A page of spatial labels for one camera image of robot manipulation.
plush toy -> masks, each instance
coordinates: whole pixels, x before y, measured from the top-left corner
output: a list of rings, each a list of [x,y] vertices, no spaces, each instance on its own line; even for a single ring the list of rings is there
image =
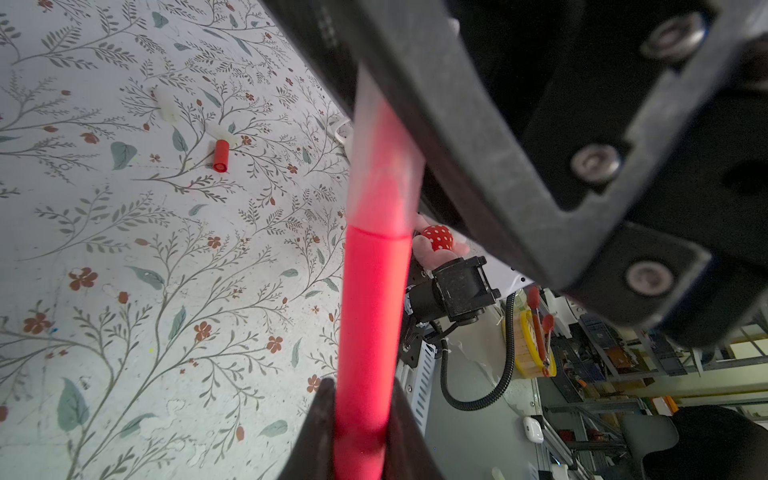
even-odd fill
[[[416,215],[414,228],[419,235],[413,237],[413,256],[425,270],[434,270],[469,253],[469,245],[445,225],[430,225],[424,217]]]

red cylinder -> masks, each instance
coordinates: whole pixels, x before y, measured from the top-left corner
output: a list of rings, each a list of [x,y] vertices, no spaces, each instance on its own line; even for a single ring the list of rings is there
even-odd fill
[[[230,145],[226,140],[216,140],[214,149],[214,170],[219,173],[227,171],[230,163]]]

black corrugated hose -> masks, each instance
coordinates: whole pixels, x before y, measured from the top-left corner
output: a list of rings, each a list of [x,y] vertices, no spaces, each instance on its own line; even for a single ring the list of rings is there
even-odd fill
[[[445,339],[441,340],[442,361],[440,365],[440,389],[442,390],[442,396],[445,397],[445,401],[453,408],[464,410],[465,412],[484,409],[504,395],[504,391],[512,380],[512,372],[515,369],[515,332],[512,325],[512,310],[514,309],[514,305],[515,293],[512,293],[512,295],[507,297],[507,305],[504,314],[507,341],[507,356],[504,361],[504,372],[502,373],[502,377],[498,381],[496,388],[481,399],[473,400],[471,402],[462,402],[451,396],[451,393],[448,391],[448,342],[446,342]],[[440,325],[435,320],[429,322],[429,324],[432,325],[432,328],[435,329],[438,334],[442,332]]]

